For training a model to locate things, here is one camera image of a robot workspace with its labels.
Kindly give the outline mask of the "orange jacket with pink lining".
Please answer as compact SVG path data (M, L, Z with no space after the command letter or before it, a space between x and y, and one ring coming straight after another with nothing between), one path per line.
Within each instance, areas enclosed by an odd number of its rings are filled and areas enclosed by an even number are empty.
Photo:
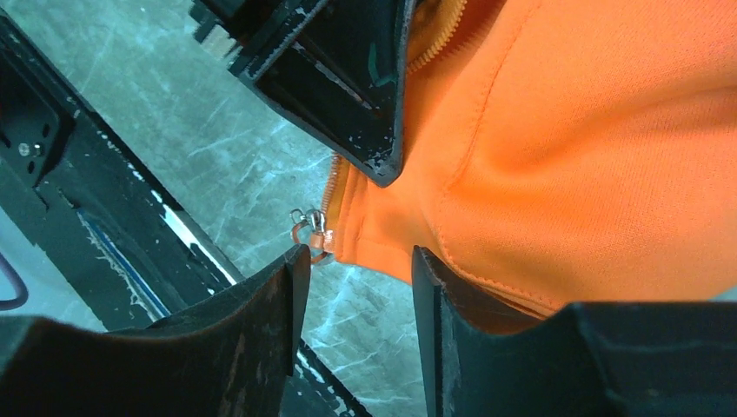
M544 319L736 285L733 1L424 1L401 175L336 156L321 258L410 281L428 248Z

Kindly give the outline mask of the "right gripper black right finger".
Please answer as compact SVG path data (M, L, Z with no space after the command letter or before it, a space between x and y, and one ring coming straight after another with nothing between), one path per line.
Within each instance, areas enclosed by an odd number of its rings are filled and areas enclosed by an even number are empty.
M430 416L733 416L736 305L576 302L545 320L415 248Z

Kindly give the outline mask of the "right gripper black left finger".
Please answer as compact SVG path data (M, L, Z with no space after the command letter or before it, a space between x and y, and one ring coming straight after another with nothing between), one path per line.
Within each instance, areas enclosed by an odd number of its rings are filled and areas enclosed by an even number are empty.
M146 328L1 320L4 416L276 416L301 337L310 252Z

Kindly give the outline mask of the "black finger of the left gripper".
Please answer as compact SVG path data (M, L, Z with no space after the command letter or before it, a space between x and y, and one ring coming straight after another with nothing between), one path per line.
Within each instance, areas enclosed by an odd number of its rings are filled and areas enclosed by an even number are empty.
M284 119L385 188L402 172L412 1L195 1L194 38Z

